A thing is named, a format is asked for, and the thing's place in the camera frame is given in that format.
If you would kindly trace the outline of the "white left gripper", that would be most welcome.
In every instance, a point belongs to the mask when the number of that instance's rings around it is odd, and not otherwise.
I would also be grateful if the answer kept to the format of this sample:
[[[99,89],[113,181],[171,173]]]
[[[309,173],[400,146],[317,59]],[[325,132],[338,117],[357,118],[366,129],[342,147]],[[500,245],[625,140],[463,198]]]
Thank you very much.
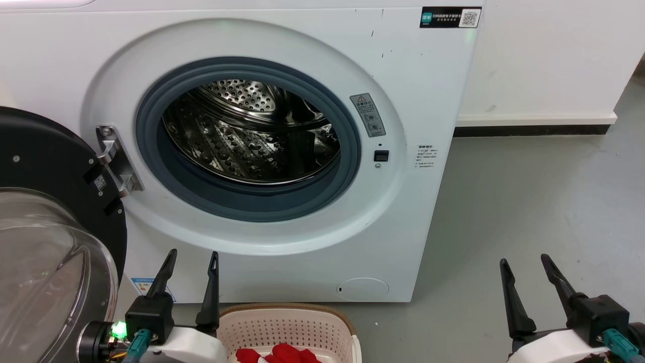
[[[172,249],[155,276],[147,298],[166,294],[177,258],[177,249]],[[213,251],[208,265],[208,283],[200,312],[196,316],[196,329],[174,328],[163,345],[152,345],[143,355],[142,362],[228,362],[226,348],[217,337],[219,328],[219,255]]]

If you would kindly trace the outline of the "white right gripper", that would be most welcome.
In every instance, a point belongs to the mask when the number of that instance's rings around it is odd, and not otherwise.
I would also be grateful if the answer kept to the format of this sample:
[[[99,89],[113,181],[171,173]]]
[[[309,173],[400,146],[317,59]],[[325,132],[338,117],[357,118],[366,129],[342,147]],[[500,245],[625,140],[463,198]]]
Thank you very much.
[[[541,262],[549,282],[556,289],[564,312],[571,316],[575,302],[578,299],[587,299],[588,296],[574,290],[548,254],[541,254]],[[534,335],[537,327],[534,320],[528,317],[514,287],[514,274],[506,258],[500,260],[500,274],[509,337],[523,339]],[[590,347],[578,334],[569,329],[549,333],[523,345],[507,359],[507,362],[578,362],[597,356],[601,361],[605,361],[609,351],[605,345]]]

